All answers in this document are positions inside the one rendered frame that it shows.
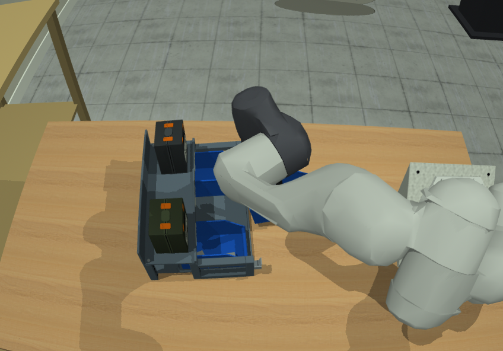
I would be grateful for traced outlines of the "dark green case with orange latches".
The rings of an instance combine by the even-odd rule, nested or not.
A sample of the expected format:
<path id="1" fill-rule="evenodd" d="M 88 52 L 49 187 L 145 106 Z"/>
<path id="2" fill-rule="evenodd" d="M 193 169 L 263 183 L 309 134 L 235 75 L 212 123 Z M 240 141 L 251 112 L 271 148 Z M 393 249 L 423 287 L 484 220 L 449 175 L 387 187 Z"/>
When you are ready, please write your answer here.
<path id="1" fill-rule="evenodd" d="M 183 198 L 149 200 L 148 235 L 157 254 L 188 253 L 188 224 Z"/>

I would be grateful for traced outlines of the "black hard case with orange latches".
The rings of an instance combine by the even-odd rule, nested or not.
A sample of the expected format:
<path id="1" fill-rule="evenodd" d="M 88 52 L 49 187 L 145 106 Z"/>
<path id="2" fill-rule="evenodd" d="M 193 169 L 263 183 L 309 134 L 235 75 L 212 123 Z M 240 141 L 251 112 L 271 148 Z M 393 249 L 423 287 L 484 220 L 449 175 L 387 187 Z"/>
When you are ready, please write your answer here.
<path id="1" fill-rule="evenodd" d="M 161 174 L 187 173 L 186 145 L 183 119 L 156 122 L 154 148 Z"/>

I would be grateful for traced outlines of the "blue bin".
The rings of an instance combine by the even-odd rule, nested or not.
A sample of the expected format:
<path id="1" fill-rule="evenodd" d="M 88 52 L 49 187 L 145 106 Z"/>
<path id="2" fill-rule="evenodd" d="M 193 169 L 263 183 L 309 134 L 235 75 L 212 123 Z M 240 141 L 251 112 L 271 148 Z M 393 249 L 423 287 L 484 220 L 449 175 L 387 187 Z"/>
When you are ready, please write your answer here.
<path id="1" fill-rule="evenodd" d="M 196 197 L 223 196 L 214 176 L 214 165 L 218 154 L 223 151 L 195 152 Z"/>
<path id="2" fill-rule="evenodd" d="M 196 221 L 196 235 L 197 252 L 203 250 L 205 254 L 197 255 L 198 259 L 248 256 L 246 230 L 240 224 L 227 220 Z M 226 254 L 232 252 L 235 256 Z"/>
<path id="3" fill-rule="evenodd" d="M 296 178 L 299 178 L 301 176 L 304 176 L 308 173 L 304 173 L 304 172 L 301 172 L 301 171 L 297 171 L 296 173 L 294 173 L 293 175 L 285 178 L 282 180 L 282 183 L 287 183 L 289 181 L 292 181 L 292 180 L 295 180 Z M 249 208 L 250 209 L 250 208 Z M 261 215 L 259 215 L 258 213 L 256 213 L 255 211 L 251 210 L 250 209 L 250 213 L 253 217 L 253 220 L 255 222 L 255 224 L 259 224 L 259 223 L 264 223 L 264 222 L 270 222 L 269 220 L 267 220 L 266 218 L 262 217 Z"/>

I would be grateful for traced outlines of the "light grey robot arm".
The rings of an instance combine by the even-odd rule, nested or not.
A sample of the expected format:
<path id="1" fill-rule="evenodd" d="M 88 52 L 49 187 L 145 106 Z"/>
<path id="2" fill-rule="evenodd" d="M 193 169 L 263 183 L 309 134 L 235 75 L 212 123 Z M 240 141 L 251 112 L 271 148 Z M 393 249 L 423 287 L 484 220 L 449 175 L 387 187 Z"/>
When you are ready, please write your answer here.
<path id="1" fill-rule="evenodd" d="M 243 90 L 231 105 L 242 143 L 218 154 L 213 171 L 223 194 L 369 266 L 402 259 L 386 298 L 401 323 L 427 330 L 459 315 L 466 301 L 503 301 L 503 183 L 435 176 L 415 202 L 366 169 L 335 163 L 275 185 L 309 165 L 307 132 L 265 87 Z"/>

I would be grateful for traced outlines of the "grey metal shelf rack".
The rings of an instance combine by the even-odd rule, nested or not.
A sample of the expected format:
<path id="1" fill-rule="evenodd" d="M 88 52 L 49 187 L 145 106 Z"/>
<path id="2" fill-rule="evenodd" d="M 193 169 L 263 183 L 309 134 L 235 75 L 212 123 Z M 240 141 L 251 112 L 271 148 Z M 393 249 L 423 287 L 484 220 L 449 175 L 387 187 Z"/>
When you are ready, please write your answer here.
<path id="1" fill-rule="evenodd" d="M 137 242 L 137 254 L 145 270 L 151 280 L 158 280 L 159 273 L 192 273 L 194 279 L 254 276 L 254 269 L 262 269 L 262 258 L 254 260 L 252 255 L 248 207 L 233 202 L 226 195 L 196 197 L 195 189 L 195 152 L 226 151 L 241 141 L 195 144 L 195 138 L 192 138 L 186 142 L 187 173 L 161 174 L 154 143 L 150 143 L 145 130 Z M 188 224 L 188 253 L 157 254 L 150 240 L 149 200 L 166 198 L 183 198 Z M 248 256 L 197 258 L 196 221 L 213 220 L 227 220 L 245 226 Z M 189 264 L 190 269 L 183 269 L 182 264 Z"/>

